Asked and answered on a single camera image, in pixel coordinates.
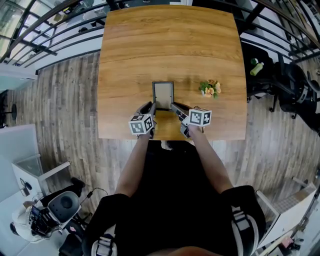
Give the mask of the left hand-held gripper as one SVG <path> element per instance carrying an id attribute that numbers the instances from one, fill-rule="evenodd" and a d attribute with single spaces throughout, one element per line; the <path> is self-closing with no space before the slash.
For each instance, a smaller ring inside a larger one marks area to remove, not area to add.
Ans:
<path id="1" fill-rule="evenodd" d="M 147 102 L 140 106 L 128 122 L 132 135 L 139 138 L 141 135 L 149 135 L 154 138 L 156 122 L 154 120 L 156 113 L 156 103 Z"/>

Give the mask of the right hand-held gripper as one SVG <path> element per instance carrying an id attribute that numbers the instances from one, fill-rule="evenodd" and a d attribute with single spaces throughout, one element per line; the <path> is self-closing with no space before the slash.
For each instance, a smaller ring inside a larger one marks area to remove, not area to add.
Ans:
<path id="1" fill-rule="evenodd" d="M 172 102 L 171 109 L 178 116 L 181 123 L 180 132 L 185 138 L 190 137 L 189 125 L 201 127 L 202 132 L 204 132 L 203 127 L 211 124 L 211 110 L 200 107 L 191 108 L 190 106 L 179 102 Z"/>

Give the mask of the black picture frame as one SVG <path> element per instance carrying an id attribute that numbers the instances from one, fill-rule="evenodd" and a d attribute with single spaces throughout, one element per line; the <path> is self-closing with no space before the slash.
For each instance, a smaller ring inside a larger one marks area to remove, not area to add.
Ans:
<path id="1" fill-rule="evenodd" d="M 171 103 L 174 102 L 173 81 L 153 81 L 152 95 L 155 107 L 160 111 L 170 111 Z"/>

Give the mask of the person's right forearm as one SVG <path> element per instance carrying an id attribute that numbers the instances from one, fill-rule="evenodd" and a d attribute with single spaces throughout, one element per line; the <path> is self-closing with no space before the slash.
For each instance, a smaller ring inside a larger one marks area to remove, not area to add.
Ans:
<path id="1" fill-rule="evenodd" d="M 188 130 L 205 174 L 214 189 L 221 194 L 222 192 L 233 188 L 227 169 L 200 127 L 190 124 L 188 125 Z"/>

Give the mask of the person's left forearm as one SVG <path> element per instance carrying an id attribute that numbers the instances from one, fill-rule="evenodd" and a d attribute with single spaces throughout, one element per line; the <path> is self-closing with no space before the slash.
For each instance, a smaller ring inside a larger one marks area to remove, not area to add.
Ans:
<path id="1" fill-rule="evenodd" d="M 146 154 L 150 133 L 142 134 L 137 139 L 135 146 L 122 170 L 115 194 L 131 197 L 138 189 L 144 172 Z"/>

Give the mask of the potted orange flower plant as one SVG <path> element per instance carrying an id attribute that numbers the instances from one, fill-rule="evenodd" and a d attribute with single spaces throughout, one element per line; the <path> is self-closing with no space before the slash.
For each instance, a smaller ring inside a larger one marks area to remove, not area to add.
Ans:
<path id="1" fill-rule="evenodd" d="M 221 93 L 221 84 L 217 80 L 209 79 L 200 82 L 198 89 L 204 97 L 217 98 Z"/>

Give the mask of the light green bottle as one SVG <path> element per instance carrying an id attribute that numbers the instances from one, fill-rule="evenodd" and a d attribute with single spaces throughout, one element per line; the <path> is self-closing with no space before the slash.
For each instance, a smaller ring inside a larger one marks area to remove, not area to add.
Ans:
<path id="1" fill-rule="evenodd" d="M 263 69 L 263 67 L 263 62 L 257 63 L 256 66 L 250 71 L 250 75 L 255 77 Z"/>

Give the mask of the black office chair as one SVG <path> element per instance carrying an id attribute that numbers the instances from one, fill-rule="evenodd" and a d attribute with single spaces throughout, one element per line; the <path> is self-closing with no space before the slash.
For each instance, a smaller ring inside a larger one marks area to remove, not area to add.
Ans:
<path id="1" fill-rule="evenodd" d="M 261 98 L 260 94 L 267 94 L 271 91 L 270 81 L 273 78 L 274 62 L 268 52 L 255 45 L 241 42 L 243 63 L 246 79 L 246 97 L 249 103 L 253 96 Z M 264 63 L 263 69 L 256 75 L 251 76 L 250 71 L 256 66 L 251 64 L 251 59 L 256 58 L 258 63 Z"/>
<path id="2" fill-rule="evenodd" d="M 273 105 L 269 108 L 275 111 L 276 103 L 291 118 L 299 116 L 304 123 L 320 136 L 320 84 L 312 80 L 310 73 L 304 71 L 295 63 L 284 63 L 281 54 L 274 64 L 273 80 L 270 83 L 274 89 Z"/>

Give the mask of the person's black clothing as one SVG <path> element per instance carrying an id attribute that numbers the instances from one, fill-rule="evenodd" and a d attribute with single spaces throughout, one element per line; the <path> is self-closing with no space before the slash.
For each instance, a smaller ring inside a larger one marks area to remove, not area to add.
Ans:
<path id="1" fill-rule="evenodd" d="M 266 220 L 255 190 L 243 185 L 217 192 L 196 148 L 186 141 L 148 143 L 142 179 L 132 196 L 103 197 L 82 239 L 84 256 L 114 228 L 116 256 L 198 247 L 222 256 L 250 256 Z"/>

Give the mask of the grey-backed office chair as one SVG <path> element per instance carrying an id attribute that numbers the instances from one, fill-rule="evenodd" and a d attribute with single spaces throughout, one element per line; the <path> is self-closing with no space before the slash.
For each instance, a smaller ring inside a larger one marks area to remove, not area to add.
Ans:
<path id="1" fill-rule="evenodd" d="M 65 191 L 52 199 L 47 208 L 58 223 L 68 222 L 80 209 L 79 197 L 72 191 Z"/>

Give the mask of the white desk with phone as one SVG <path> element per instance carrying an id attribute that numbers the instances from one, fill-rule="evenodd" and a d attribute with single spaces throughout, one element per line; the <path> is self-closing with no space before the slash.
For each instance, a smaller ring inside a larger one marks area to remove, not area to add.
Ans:
<path id="1" fill-rule="evenodd" d="M 70 162 L 66 161 L 53 169 L 44 171 L 41 155 L 36 154 L 23 160 L 13 162 L 11 166 L 21 189 L 23 188 L 23 185 L 29 184 L 31 187 L 31 189 L 28 188 L 30 195 L 35 196 L 38 193 L 42 193 L 43 196 L 46 196 L 49 193 L 46 180 L 70 166 Z"/>

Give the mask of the white partition panel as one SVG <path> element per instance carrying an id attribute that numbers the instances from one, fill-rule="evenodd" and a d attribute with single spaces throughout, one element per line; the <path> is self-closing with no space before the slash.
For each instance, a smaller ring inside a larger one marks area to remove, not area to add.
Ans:
<path id="1" fill-rule="evenodd" d="M 39 153 L 35 124 L 25 124 L 0 129 L 0 156 L 10 162 Z"/>

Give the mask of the black bag with pink emblem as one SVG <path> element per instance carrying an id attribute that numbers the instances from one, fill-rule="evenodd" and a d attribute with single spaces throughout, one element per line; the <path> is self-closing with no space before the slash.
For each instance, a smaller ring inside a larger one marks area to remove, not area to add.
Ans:
<path id="1" fill-rule="evenodd" d="M 64 230 L 68 232 L 68 235 L 58 250 L 58 256 L 84 256 L 82 238 L 85 229 L 82 225 L 72 219 L 65 226 Z"/>

